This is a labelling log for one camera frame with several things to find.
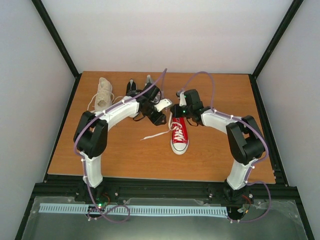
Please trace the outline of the red canvas sneaker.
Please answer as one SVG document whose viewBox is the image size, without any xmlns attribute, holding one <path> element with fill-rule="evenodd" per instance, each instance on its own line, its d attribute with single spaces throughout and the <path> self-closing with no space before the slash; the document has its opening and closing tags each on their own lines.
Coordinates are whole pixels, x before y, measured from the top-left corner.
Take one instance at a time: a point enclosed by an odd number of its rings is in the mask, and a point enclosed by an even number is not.
<svg viewBox="0 0 320 240">
<path fill-rule="evenodd" d="M 170 146 L 176 155 L 183 155 L 189 146 L 188 131 L 183 117 L 172 118 Z"/>
</svg>

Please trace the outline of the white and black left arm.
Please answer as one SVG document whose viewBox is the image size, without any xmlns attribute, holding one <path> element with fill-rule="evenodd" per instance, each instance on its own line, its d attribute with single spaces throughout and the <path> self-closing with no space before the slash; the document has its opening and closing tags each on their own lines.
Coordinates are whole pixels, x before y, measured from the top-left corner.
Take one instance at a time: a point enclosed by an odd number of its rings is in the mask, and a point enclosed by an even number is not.
<svg viewBox="0 0 320 240">
<path fill-rule="evenodd" d="M 101 158 L 107 147 L 109 130 L 138 113 L 148 117 L 156 126 L 167 123 L 163 110 L 169 108 L 172 102 L 164 98 L 155 103 L 150 97 L 146 91 L 130 91 L 106 110 L 95 113 L 85 111 L 81 115 L 73 137 L 73 150 L 81 157 L 83 181 L 89 186 L 86 195 L 92 201 L 99 201 L 104 195 L 104 188 L 100 186 L 103 180 Z"/>
</svg>

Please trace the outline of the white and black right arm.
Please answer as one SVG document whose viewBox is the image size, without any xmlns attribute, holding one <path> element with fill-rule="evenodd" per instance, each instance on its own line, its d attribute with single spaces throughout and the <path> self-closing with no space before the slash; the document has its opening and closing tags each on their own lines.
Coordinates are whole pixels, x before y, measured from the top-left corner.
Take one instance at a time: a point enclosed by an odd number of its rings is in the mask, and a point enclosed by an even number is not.
<svg viewBox="0 0 320 240">
<path fill-rule="evenodd" d="M 269 155 L 255 118 L 251 115 L 237 117 L 204 106 L 195 89 L 180 90 L 176 95 L 179 103 L 170 108 L 174 117 L 191 119 L 197 126 L 210 127 L 227 135 L 233 164 L 226 182 L 233 191 L 246 186 L 255 164 Z"/>
</svg>

